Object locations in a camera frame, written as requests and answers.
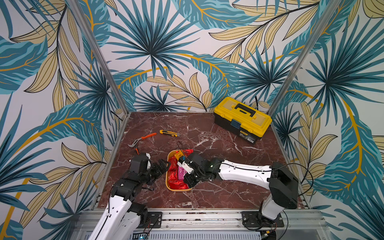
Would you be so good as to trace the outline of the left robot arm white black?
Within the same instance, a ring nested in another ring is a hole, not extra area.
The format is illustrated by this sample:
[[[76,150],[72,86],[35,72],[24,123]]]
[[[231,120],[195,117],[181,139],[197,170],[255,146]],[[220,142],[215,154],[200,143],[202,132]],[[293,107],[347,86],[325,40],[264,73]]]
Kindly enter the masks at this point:
[[[127,240],[139,227],[156,224],[148,217],[148,208],[135,202],[143,186],[151,186],[165,174],[171,163],[163,159],[151,161],[149,154],[139,154],[130,160],[128,171],[112,187],[108,205],[90,240]]]

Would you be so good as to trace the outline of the yellow plastic storage box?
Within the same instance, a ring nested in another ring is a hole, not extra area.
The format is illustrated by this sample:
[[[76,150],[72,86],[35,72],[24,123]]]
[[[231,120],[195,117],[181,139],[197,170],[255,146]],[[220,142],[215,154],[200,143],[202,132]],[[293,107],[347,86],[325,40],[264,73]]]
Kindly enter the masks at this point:
[[[178,165],[178,160],[181,156],[180,150],[174,150],[168,154],[167,161],[171,165],[166,172],[166,187],[172,192],[188,192],[192,190],[184,182],[184,176],[187,172]]]

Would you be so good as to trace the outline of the pink tea bag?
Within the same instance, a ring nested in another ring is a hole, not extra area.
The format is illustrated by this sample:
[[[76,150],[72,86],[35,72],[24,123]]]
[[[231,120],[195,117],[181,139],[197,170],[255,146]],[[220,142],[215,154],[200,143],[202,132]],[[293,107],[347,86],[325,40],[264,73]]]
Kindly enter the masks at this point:
[[[187,172],[182,167],[178,167],[178,180],[183,181]]]

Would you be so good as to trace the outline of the orange yellow tea bag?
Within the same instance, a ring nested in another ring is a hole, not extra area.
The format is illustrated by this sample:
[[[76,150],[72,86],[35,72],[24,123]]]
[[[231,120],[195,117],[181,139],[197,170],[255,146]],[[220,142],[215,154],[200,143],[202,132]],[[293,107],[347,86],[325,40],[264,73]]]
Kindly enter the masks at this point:
[[[186,159],[186,156],[184,154],[183,151],[177,151],[175,154],[174,154],[174,157],[177,161],[184,161]]]

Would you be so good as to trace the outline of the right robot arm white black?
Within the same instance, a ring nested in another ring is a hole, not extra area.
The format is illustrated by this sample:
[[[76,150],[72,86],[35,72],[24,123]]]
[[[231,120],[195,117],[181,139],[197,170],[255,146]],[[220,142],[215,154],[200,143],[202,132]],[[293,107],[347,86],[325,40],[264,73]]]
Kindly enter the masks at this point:
[[[275,220],[285,210],[298,207],[299,180],[286,165],[275,162],[271,166],[252,166],[214,158],[204,159],[197,153],[179,157],[178,166],[186,171],[184,182],[189,188],[212,180],[238,181],[270,191],[263,201],[260,215]]]

